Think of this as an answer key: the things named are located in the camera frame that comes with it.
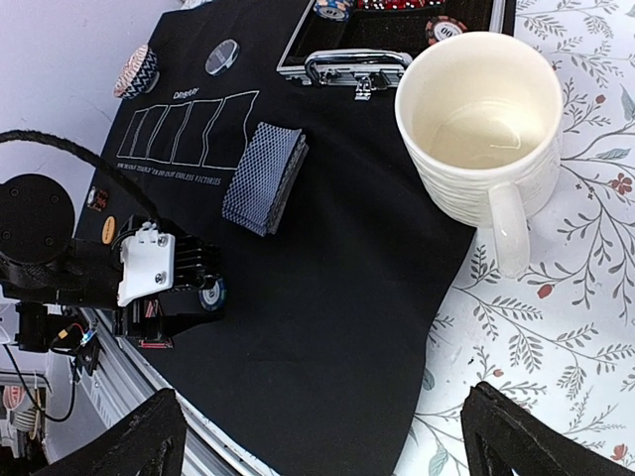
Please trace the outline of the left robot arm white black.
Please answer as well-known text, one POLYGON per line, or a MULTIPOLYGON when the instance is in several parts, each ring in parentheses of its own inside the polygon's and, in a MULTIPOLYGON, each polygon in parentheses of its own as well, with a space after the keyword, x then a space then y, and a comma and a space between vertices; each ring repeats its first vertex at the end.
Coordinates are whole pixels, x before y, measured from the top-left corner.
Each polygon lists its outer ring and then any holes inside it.
POLYGON ((55 180, 37 174, 1 185, 1 288, 16 303, 20 349, 45 353, 79 327, 49 306, 109 310, 114 332, 141 348, 169 348, 175 335, 222 317, 226 287, 220 250, 160 216, 133 181, 83 146, 34 130, 1 140, 67 152, 110 177, 145 211, 115 229, 110 242, 73 235, 71 199, 55 180))

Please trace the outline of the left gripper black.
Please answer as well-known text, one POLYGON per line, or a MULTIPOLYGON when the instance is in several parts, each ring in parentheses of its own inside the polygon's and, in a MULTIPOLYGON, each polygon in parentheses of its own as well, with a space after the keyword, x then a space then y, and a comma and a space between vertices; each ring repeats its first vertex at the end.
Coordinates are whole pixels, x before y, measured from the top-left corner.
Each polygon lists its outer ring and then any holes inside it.
POLYGON ((224 317, 219 247, 170 220, 133 215, 111 252, 122 272, 115 335, 138 348, 172 348, 171 337, 224 317))

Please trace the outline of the clear round dealer button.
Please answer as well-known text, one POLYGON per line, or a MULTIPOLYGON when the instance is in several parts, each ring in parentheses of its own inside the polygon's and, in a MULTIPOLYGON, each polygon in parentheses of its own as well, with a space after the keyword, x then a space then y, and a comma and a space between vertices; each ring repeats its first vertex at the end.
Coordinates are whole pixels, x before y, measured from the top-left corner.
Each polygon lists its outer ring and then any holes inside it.
POLYGON ((209 53, 204 69, 211 76, 219 76, 234 65, 239 53, 240 46, 235 40, 223 40, 209 53))

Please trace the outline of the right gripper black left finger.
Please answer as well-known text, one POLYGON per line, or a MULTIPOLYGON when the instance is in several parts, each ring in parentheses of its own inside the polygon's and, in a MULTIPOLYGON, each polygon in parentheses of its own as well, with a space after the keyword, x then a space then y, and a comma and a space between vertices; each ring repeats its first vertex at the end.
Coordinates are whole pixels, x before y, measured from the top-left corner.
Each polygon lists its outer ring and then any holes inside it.
POLYGON ((94 441, 37 473, 180 476, 187 431, 176 392, 161 389, 94 441))

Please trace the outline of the dark green poker chip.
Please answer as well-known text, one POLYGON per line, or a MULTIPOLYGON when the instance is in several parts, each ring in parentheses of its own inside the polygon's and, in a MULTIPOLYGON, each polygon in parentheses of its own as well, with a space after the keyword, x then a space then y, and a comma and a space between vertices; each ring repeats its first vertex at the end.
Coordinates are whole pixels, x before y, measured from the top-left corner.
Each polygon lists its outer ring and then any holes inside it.
POLYGON ((216 312, 224 307, 226 284, 223 278, 217 278, 213 287, 198 291, 200 306, 206 312, 216 312))

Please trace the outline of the orange big blind button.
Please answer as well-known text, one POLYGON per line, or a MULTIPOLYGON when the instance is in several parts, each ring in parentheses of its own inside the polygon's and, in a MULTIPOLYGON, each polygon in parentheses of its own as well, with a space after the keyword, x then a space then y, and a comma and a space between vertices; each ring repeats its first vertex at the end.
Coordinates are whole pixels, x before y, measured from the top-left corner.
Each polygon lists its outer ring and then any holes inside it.
POLYGON ((108 216, 102 226, 101 240, 105 245, 110 245, 116 236, 116 219, 114 216, 108 216))

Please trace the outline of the red brown poker chip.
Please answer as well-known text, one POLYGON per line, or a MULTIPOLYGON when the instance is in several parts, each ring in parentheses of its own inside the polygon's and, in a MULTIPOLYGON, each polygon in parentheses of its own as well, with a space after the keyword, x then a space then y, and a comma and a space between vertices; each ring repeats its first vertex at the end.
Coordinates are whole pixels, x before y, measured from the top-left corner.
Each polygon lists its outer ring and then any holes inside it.
POLYGON ((108 198, 109 193, 105 189, 93 186, 88 192, 86 207, 97 212, 102 212, 107 206, 108 198))

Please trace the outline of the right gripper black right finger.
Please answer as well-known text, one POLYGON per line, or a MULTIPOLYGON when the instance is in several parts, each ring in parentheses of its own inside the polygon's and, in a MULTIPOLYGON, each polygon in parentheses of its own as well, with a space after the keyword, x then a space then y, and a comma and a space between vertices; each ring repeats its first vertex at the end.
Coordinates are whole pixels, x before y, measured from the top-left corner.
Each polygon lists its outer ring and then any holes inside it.
POLYGON ((460 412, 471 475, 624 475, 633 472, 552 430, 486 382, 460 412))

